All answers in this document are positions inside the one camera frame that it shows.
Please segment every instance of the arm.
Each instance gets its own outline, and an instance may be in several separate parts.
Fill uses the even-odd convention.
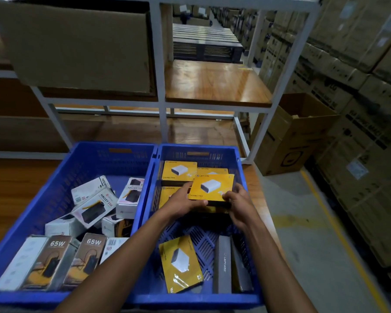
[[[191,182],[179,189],[130,239],[97,267],[55,310],[55,313],[119,312],[146,265],[165,227],[207,201],[190,201]]]
[[[282,258],[247,191],[236,184],[236,192],[229,191],[223,198],[232,202],[230,217],[248,241],[268,312],[317,313]]]

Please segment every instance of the hand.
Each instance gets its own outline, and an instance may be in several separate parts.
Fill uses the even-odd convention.
[[[259,219],[259,214],[250,199],[248,192],[239,183],[235,185],[235,192],[227,191],[223,194],[225,201],[230,201],[232,207],[229,215],[234,225],[243,233],[246,233],[249,224]]]
[[[187,198],[188,189],[192,184],[192,182],[185,183],[176,193],[171,195],[167,203],[161,208],[160,211],[165,211],[164,213],[168,214],[171,221],[186,215],[195,207],[207,206],[207,200],[189,200]]]

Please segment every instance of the forearm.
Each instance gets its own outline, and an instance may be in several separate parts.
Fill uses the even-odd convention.
[[[130,239],[102,263],[56,309],[57,313],[118,312],[168,225],[157,211]]]
[[[259,217],[245,235],[268,312],[317,312]]]

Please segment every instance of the yellow floor line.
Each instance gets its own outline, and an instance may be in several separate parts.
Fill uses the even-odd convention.
[[[363,281],[365,282],[366,286],[369,289],[369,292],[372,294],[375,302],[377,303],[379,309],[381,312],[390,312],[388,309],[387,304],[385,303],[384,297],[379,293],[378,288],[373,284],[372,280],[366,273],[365,269],[362,267],[360,261],[355,255],[355,252],[353,251],[352,247],[350,246],[348,240],[346,239],[345,235],[342,232],[342,225],[339,223],[339,221],[333,217],[330,212],[328,211],[326,205],[324,205],[320,195],[314,188],[313,183],[311,182],[310,178],[308,177],[307,173],[304,170],[300,171],[304,180],[306,180],[306,183],[308,184],[308,187],[312,191],[313,195],[317,199],[318,205],[320,205],[321,209],[323,210],[324,214],[327,216],[330,224],[333,226],[334,231],[336,232],[336,235],[338,236],[340,242],[342,243],[344,249],[348,253],[349,257],[352,259],[353,264],[355,265],[356,269],[358,270],[360,276],[362,277]]]

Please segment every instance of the white charger image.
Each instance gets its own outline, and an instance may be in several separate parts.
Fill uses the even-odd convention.
[[[181,248],[177,248],[174,250],[174,253],[171,258],[171,264],[177,268],[181,273],[188,271],[188,267],[190,266],[190,257],[181,250]]]
[[[179,166],[171,168],[171,171],[173,173],[175,173],[177,176],[180,176],[183,173],[186,173],[188,171],[188,168],[186,166],[179,165]]]
[[[201,189],[204,192],[210,193],[210,192],[213,192],[214,190],[220,188],[220,186],[221,186],[221,183],[219,181],[212,179],[212,180],[209,180],[209,181],[202,183]]]

